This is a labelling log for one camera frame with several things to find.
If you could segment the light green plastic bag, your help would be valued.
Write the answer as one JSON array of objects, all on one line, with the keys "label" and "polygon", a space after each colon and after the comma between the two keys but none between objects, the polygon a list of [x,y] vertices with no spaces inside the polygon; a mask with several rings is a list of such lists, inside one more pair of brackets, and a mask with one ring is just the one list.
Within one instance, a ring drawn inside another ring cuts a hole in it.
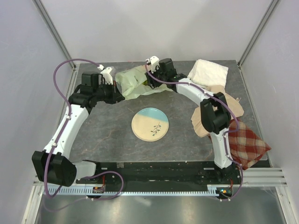
[{"label": "light green plastic bag", "polygon": [[117,84],[120,85],[121,93],[126,100],[163,91],[172,91],[167,88],[166,84],[162,84],[160,87],[154,89],[150,86],[143,85],[142,83],[147,80],[145,72],[146,70],[144,65],[140,65],[116,74],[115,80]]}]

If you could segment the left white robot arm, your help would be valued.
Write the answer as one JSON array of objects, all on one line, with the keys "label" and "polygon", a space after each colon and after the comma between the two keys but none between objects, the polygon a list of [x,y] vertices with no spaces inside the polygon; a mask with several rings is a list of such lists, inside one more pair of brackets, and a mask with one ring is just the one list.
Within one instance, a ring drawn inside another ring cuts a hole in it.
[{"label": "left white robot arm", "polygon": [[100,73],[83,73],[79,84],[68,99],[65,115],[54,136],[42,151],[35,151],[32,162],[42,182],[69,187],[76,180],[87,178],[99,183],[103,173],[94,161],[73,163],[69,160],[74,140],[98,102],[116,104],[124,100],[115,82],[112,67]]}]

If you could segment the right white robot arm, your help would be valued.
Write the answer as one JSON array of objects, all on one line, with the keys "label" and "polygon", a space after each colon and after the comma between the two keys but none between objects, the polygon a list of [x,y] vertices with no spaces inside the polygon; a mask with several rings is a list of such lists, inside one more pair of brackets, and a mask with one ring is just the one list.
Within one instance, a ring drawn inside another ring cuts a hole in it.
[{"label": "right white robot arm", "polygon": [[227,169],[232,165],[228,144],[231,113],[224,94],[212,93],[195,84],[182,73],[177,73],[170,58],[159,60],[153,56],[145,62],[146,77],[151,88],[165,84],[167,88],[186,96],[200,108],[200,120],[211,136],[214,149],[214,163],[219,168],[214,171],[218,183],[226,183],[231,178]]}]

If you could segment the white folded towel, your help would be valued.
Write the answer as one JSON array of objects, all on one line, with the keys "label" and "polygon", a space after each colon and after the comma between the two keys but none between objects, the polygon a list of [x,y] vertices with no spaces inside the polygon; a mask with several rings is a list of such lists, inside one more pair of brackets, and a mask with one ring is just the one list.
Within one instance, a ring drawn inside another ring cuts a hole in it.
[{"label": "white folded towel", "polygon": [[188,78],[202,87],[221,85],[226,86],[228,67],[199,59],[188,74]]}]

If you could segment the beige and blue plate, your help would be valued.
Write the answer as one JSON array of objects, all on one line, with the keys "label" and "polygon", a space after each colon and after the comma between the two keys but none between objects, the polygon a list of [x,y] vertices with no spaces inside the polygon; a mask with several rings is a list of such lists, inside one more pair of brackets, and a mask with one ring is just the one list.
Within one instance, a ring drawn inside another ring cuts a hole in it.
[{"label": "beige and blue plate", "polygon": [[153,142],[167,134],[169,120],[165,113],[159,109],[144,108],[132,118],[131,128],[137,138]]}]

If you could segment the beige crumpled cloth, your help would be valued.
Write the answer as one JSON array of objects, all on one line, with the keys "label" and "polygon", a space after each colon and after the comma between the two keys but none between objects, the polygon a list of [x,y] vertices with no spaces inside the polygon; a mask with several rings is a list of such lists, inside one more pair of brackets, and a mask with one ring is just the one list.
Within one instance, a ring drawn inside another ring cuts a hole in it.
[{"label": "beige crumpled cloth", "polygon": [[[224,94],[225,99],[227,101],[229,109],[233,112],[233,114],[238,118],[241,117],[244,114],[244,110],[242,106],[240,105],[239,101],[237,99],[234,99],[232,96],[226,93],[224,86],[222,85],[212,85],[205,88],[205,90],[210,91],[212,93],[218,93],[221,92]],[[193,115],[191,117],[191,122],[194,128],[195,133],[203,138],[207,135],[209,135],[209,132],[203,127],[201,122],[201,114],[200,114],[200,108],[197,107]]]}]

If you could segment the red plaid cloth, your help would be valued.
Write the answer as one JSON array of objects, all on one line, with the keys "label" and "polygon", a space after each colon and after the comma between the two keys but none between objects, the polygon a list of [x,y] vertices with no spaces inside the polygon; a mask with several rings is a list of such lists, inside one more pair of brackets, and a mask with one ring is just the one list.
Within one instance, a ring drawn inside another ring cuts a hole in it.
[{"label": "red plaid cloth", "polygon": [[230,152],[233,160],[246,170],[261,160],[271,147],[240,120],[238,123],[235,120],[230,122],[230,131],[235,130],[237,125],[238,131],[228,134]]}]

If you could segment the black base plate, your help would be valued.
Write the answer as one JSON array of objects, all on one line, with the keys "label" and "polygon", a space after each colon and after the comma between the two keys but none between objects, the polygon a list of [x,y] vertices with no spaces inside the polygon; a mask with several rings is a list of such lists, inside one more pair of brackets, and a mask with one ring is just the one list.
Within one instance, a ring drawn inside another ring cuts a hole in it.
[{"label": "black base plate", "polygon": [[208,185],[238,185],[239,168],[235,164],[220,169],[212,161],[98,162],[96,174],[109,174],[76,183],[104,184],[109,191],[200,191]]}]

